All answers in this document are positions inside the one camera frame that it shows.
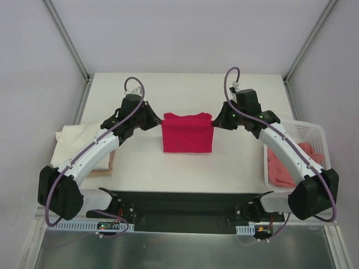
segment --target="gray floor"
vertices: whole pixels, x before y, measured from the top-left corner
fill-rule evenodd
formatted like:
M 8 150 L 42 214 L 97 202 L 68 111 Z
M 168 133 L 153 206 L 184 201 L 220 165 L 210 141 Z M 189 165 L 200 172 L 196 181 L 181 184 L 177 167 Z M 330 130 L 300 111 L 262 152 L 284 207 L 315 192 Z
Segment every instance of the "gray floor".
M 47 231 L 36 269 L 58 268 L 335 268 L 324 227 L 287 226 L 269 243 L 252 237 L 127 233 L 99 239 L 74 231 Z

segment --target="white table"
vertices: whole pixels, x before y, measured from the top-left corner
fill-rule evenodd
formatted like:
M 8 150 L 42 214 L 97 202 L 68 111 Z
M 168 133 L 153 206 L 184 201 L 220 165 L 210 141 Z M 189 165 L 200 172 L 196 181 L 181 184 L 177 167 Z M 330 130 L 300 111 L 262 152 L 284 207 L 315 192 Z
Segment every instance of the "white table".
M 208 112 L 217 117 L 225 101 L 223 74 L 96 73 L 82 123 L 96 122 L 119 108 L 128 76 L 139 78 L 155 113 L 178 115 Z M 232 75 L 228 84 L 232 84 Z M 129 89 L 137 87 L 129 83 Z M 263 110 L 279 118 L 293 119 L 280 75 L 241 75 L 241 89 L 256 90 Z M 213 153 L 165 154 L 161 126 L 136 130 L 117 149 L 111 177 L 87 178 L 82 189 L 105 187 L 119 191 L 262 193 L 263 145 L 240 127 L 236 131 L 215 128 Z

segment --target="folded white towel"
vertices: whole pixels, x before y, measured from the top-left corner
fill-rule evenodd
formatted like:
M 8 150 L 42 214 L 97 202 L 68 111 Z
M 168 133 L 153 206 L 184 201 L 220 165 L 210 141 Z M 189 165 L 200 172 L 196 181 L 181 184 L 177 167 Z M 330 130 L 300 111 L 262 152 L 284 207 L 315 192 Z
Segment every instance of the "folded white towel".
M 61 132 L 56 132 L 57 144 L 52 156 L 51 165 L 58 167 L 71 158 L 95 136 L 101 124 L 102 122 L 64 126 Z M 109 161 L 110 155 L 107 155 L 93 170 L 108 169 Z

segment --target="white wall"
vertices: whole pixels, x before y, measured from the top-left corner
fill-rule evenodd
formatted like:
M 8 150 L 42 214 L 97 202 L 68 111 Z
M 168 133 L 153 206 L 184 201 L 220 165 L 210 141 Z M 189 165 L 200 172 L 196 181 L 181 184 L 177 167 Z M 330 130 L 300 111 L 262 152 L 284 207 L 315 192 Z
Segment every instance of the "white wall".
M 290 80 L 299 119 L 321 125 L 340 176 L 338 220 L 359 267 L 359 1 L 342 0 Z
M 0 36 L 0 267 L 13 269 L 54 132 L 71 124 L 84 80 L 41 1 L 1 1 Z
M 95 72 L 285 75 L 328 0 L 53 0 Z

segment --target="pink cloth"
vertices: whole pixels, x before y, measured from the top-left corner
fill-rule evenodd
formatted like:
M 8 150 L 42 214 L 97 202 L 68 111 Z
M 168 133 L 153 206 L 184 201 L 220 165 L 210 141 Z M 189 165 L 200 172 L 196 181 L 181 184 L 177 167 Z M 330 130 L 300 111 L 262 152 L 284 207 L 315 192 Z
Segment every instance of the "pink cloth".
M 210 153 L 214 127 L 212 115 L 177 116 L 165 113 L 162 121 L 163 151 L 171 153 Z
M 324 155 L 315 153 L 309 143 L 299 143 L 298 145 L 316 163 L 320 164 L 324 161 Z M 296 186 L 287 168 L 279 161 L 270 148 L 268 148 L 268 179 L 271 184 L 277 187 L 295 188 Z

